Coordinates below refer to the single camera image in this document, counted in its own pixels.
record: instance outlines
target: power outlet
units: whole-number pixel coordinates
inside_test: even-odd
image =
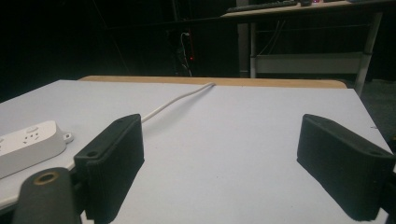
[[[0,136],[0,178],[59,155],[71,141],[53,120]]]

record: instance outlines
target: black plastic block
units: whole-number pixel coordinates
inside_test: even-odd
[[[376,218],[395,156],[332,120],[304,115],[297,157],[351,218]]]
[[[144,162],[140,115],[115,120],[74,159],[78,178],[87,184],[87,218],[111,222]]]

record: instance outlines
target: cable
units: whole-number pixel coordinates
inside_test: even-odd
[[[172,101],[170,101],[170,102],[158,107],[157,109],[155,109],[151,113],[147,114],[145,117],[142,118],[142,123],[144,123],[147,120],[151,119],[152,117],[154,117],[155,115],[157,115],[158,113],[163,111],[166,107],[168,107],[172,103],[174,103],[174,102],[176,102],[176,101],[178,101],[178,100],[180,100],[180,99],[182,99],[182,98],[184,98],[186,96],[193,95],[193,94],[195,94],[195,93],[197,93],[199,91],[202,91],[202,90],[204,90],[204,89],[206,89],[208,87],[212,87],[212,86],[215,86],[215,85],[216,85],[216,83],[209,82],[209,83],[206,83],[203,87],[199,88],[198,90],[190,91],[190,92],[187,92],[187,93],[185,93],[183,95],[178,96],[177,98],[173,99]]]
[[[261,55],[268,48],[268,46],[271,44],[272,40],[276,36],[276,33],[277,33],[278,29],[279,29],[279,21],[277,21],[277,23],[276,23],[276,28],[275,28],[274,34],[271,36],[271,38],[268,41],[267,45],[262,49],[262,51],[260,51],[260,53],[258,55]]]
[[[275,37],[273,46],[270,48],[270,51],[268,51],[268,55],[270,55],[270,54],[272,53],[272,50],[273,50],[274,46],[276,45],[276,41],[277,41],[277,39],[279,38],[279,35],[280,35],[280,33],[282,32],[282,29],[283,29],[283,26],[285,25],[285,23],[286,23],[286,21],[283,21],[283,22],[282,22],[282,25],[280,25],[280,28],[279,28],[279,31],[277,32],[276,37]]]
[[[184,64],[182,64],[182,65],[187,69],[187,71],[189,71],[190,77],[192,77],[189,63],[187,62],[186,49],[184,48],[184,44],[183,44],[183,35],[189,36],[190,34],[189,33],[181,33],[181,35],[180,35],[180,42],[181,42],[181,47],[183,48],[184,61],[186,62],[186,65],[184,65]]]

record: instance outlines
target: black mount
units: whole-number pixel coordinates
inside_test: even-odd
[[[340,124],[304,115],[297,162],[353,219],[396,217],[396,157]]]
[[[27,178],[13,217],[21,223],[109,223],[144,162],[140,115],[117,119],[75,157],[75,168],[51,168]]]

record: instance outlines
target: desk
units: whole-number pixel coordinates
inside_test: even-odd
[[[143,82],[143,83],[180,83],[206,84],[215,82],[220,86],[256,86],[256,87],[288,87],[288,88],[332,88],[345,89],[347,86],[336,80],[307,80],[307,79],[251,79],[251,78],[221,78],[221,77],[118,77],[118,76],[89,76],[82,81],[104,82]]]
[[[370,6],[381,2],[391,1],[362,1],[360,3],[349,3],[348,1],[337,1],[330,3],[313,3],[310,7],[301,7],[300,4],[293,7],[268,8],[245,12],[234,12],[225,14],[223,17],[241,17],[265,14],[285,14],[296,11],[336,10],[361,5]],[[257,71],[263,73],[299,73],[299,74],[357,74],[355,90],[361,95],[367,70],[370,65],[376,34],[381,22],[382,12],[375,11],[372,18],[367,40],[362,53],[339,53],[339,54],[315,54],[315,55],[267,55],[260,56],[256,52],[256,23],[250,24],[250,77],[255,78]]]
[[[0,104],[1,135],[48,119],[75,135],[61,156],[1,179],[0,202],[30,174],[66,166],[113,120],[196,88],[60,80]],[[114,223],[355,223],[296,161],[305,113],[389,150],[353,90],[216,86],[144,123],[146,162]]]

